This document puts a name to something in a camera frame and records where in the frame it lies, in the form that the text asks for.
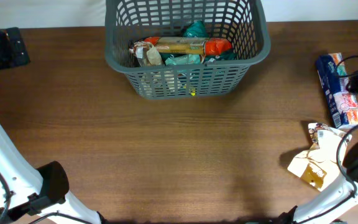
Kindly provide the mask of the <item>light teal tissue packet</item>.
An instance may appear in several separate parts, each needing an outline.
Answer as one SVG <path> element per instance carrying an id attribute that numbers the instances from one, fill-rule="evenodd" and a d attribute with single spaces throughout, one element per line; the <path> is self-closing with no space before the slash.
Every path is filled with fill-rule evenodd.
<path id="1" fill-rule="evenodd" d="M 166 65 L 191 65 L 201 64 L 204 61 L 204 55 L 187 54 L 178 57 L 169 57 L 166 59 Z"/>

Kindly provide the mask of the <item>blue tissue multipack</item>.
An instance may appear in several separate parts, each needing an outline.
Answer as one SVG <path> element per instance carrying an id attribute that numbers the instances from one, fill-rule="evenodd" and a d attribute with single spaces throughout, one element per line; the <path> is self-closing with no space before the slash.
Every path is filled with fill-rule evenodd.
<path id="1" fill-rule="evenodd" d="M 358 125 L 358 102 L 356 96 L 346 90 L 349 78 L 341 53 L 321 55 L 315 61 L 321 87 L 324 91 L 335 128 L 351 129 Z"/>

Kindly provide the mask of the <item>beige chocolate snack pouch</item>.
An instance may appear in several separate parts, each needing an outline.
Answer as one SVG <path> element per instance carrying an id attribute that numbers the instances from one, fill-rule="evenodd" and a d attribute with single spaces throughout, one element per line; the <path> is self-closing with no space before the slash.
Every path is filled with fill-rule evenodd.
<path id="1" fill-rule="evenodd" d="M 189 96 L 186 81 L 182 74 L 172 69 L 162 69 L 165 62 L 162 60 L 156 47 L 150 42 L 135 42 L 129 49 L 140 68 L 146 71 L 126 74 L 135 91 L 147 99 L 185 97 Z"/>

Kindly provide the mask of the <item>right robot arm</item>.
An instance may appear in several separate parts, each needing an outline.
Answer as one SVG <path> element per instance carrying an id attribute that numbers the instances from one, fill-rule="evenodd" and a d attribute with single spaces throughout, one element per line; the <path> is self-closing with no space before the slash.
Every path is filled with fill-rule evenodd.
<path id="1" fill-rule="evenodd" d="M 346 58 L 325 54 L 315 62 L 334 126 L 310 123 L 312 145 L 289 163 L 289 172 L 319 194 L 304 205 L 282 213 L 275 223 L 339 223 L 339 217 L 358 205 L 358 71 L 347 73 Z"/>

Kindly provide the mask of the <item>green Nescafe coffee bag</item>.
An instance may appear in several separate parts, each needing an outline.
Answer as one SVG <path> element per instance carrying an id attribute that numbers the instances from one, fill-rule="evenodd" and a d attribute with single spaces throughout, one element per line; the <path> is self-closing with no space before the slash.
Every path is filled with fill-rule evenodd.
<path id="1" fill-rule="evenodd" d="M 183 37 L 209 37 L 204 22 L 196 21 L 190 25 L 186 31 L 183 32 Z M 168 58 L 181 57 L 184 54 L 160 54 L 163 61 L 166 61 Z M 234 60 L 236 59 L 237 54 L 233 51 L 233 49 L 227 50 L 223 52 L 221 55 L 207 55 L 205 59 L 207 61 L 213 60 Z"/>

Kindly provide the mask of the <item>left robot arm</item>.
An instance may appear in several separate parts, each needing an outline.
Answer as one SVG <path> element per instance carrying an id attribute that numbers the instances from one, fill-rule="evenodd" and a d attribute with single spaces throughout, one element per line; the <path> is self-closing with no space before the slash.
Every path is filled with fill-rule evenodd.
<path id="1" fill-rule="evenodd" d="M 29 62 L 20 30 L 0 29 L 0 70 Z M 24 215 L 36 215 L 36 222 L 44 219 L 55 223 L 107 222 L 102 214 L 74 196 L 59 162 L 32 167 L 0 124 L 0 223 L 13 223 Z"/>

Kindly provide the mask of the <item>orange spaghetti pasta packet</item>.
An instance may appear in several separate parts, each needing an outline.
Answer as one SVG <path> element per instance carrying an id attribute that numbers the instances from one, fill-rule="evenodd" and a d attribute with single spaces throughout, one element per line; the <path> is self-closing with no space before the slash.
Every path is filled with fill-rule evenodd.
<path id="1" fill-rule="evenodd" d="M 164 54 L 221 55 L 232 49 L 230 41 L 222 38 L 148 37 L 144 42 L 151 43 Z"/>

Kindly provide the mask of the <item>cream snack pouch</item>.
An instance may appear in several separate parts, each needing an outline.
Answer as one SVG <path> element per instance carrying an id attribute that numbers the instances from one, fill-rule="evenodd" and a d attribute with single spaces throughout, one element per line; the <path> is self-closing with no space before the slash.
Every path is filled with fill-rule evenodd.
<path id="1" fill-rule="evenodd" d="M 310 123 L 308 133 L 311 147 L 299 152 L 287 170 L 321 192 L 339 175 L 336 153 L 346 133 L 323 123 Z"/>

